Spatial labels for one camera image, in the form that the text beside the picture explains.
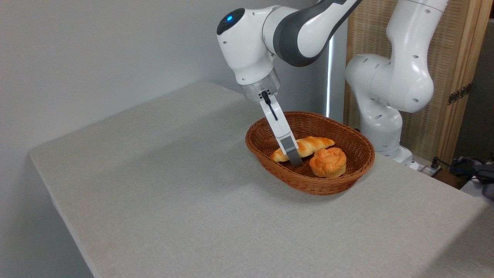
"cable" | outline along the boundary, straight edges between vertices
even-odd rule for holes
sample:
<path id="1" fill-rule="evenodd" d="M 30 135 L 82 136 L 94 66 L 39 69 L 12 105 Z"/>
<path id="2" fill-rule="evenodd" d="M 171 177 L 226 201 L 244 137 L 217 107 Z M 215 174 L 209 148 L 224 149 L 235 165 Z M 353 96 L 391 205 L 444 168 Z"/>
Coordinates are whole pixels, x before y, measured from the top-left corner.
<path id="1" fill-rule="evenodd" d="M 476 174 L 476 173 L 472 173 L 472 172 L 465 171 L 465 170 L 462 170 L 462 169 L 460 169 L 460 168 L 457 168 L 457 167 L 455 167 L 455 166 L 453 166 L 453 165 L 450 165 L 450 164 L 448 164 L 448 163 L 446 163 L 446 162 L 442 161 L 442 160 L 441 160 L 441 159 L 439 159 L 437 156 L 436 156 L 436 157 L 434 157 L 434 160 L 437 160 L 437 161 L 441 162 L 442 164 L 444 164 L 444 165 L 446 165 L 446 166 L 450 167 L 451 169 L 456 170 L 456 171 L 458 171 L 458 172 L 462 172 L 462 173 L 465 173 L 465 174 L 470 175 L 470 176 L 476 176 L 476 177 L 478 177 L 478 178 L 482 178 L 482 179 L 486 179 L 486 180 L 490 180 L 490 181 L 491 181 L 491 180 L 493 180 L 493 178 L 492 178 L 492 177 L 482 176 L 482 175 L 479 175 L 479 174 Z M 494 173 L 494 171 L 489 171 L 489 170 L 482 170 L 482 171 L 484 171 L 484 172 L 489 172 L 489 173 Z"/>

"white robotic arm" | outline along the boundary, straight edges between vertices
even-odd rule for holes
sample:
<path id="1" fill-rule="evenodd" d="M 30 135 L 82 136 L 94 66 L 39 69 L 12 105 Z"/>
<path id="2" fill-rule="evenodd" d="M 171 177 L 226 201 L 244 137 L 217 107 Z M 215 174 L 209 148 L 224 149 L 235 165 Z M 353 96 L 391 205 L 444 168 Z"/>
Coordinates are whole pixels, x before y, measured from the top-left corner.
<path id="1" fill-rule="evenodd" d="M 400 146 L 403 121 L 398 110 L 417 112 L 432 98 L 427 52 L 447 3 L 399 0 L 386 29 L 391 59 L 360 54 L 345 72 L 359 105 L 362 134 L 377 152 L 411 167 L 412 153 Z"/>
<path id="2" fill-rule="evenodd" d="M 321 0 L 296 10 L 283 6 L 236 9 L 216 34 L 225 59 L 246 99 L 259 101 L 273 133 L 293 166 L 302 164 L 291 129 L 276 101 L 280 81 L 275 56 L 293 66 L 316 61 L 329 38 L 361 0 Z"/>

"wooden folding screen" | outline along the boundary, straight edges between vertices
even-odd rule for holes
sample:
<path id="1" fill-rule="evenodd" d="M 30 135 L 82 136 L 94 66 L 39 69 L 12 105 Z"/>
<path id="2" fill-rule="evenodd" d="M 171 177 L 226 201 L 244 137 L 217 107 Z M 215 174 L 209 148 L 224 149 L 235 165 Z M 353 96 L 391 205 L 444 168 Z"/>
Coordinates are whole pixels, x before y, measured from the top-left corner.
<path id="1" fill-rule="evenodd" d="M 391 56 L 386 26 L 397 0 L 363 0 L 349 18 L 347 61 L 361 53 Z M 469 84 L 477 65 L 493 0 L 449 0 L 428 53 L 434 80 L 431 102 L 417 113 L 402 112 L 401 145 L 413 154 L 432 160 L 453 157 Z M 345 123 L 357 128 L 360 115 L 348 85 Z"/>

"wicker basket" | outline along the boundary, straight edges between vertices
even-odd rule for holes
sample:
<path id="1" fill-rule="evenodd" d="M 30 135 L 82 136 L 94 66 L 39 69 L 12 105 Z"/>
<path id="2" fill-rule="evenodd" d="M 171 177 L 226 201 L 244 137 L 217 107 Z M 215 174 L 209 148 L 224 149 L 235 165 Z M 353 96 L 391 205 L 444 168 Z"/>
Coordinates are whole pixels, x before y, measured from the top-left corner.
<path id="1" fill-rule="evenodd" d="M 246 134 L 247 147 L 259 162 L 278 179 L 289 186 L 313 195 L 331 195 L 349 189 L 374 163 L 372 144 L 358 131 L 320 114 L 310 112 L 285 112 L 288 124 L 296 139 L 307 136 L 327 137 L 335 141 L 347 157 L 346 173 L 337 178 L 320 178 L 312 173 L 309 160 L 297 168 L 290 162 L 274 162 L 269 158 L 278 146 L 266 118 L 255 122 Z"/>

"bread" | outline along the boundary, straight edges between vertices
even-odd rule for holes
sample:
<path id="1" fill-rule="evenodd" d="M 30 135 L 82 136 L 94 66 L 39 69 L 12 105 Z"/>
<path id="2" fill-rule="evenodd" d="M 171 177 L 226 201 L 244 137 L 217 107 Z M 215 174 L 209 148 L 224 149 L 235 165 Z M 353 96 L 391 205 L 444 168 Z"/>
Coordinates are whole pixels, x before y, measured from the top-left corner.
<path id="1" fill-rule="evenodd" d="M 346 155 L 340 148 L 319 149 L 309 165 L 318 177 L 336 178 L 346 172 Z"/>
<path id="2" fill-rule="evenodd" d="M 324 137 L 308 136 L 306 138 L 298 139 L 296 141 L 298 145 L 297 151 L 300 157 L 307 157 L 320 148 L 327 148 L 334 145 L 333 140 Z M 275 150 L 273 154 L 271 154 L 269 157 L 276 162 L 288 161 L 288 156 L 286 154 L 283 154 L 281 148 Z"/>

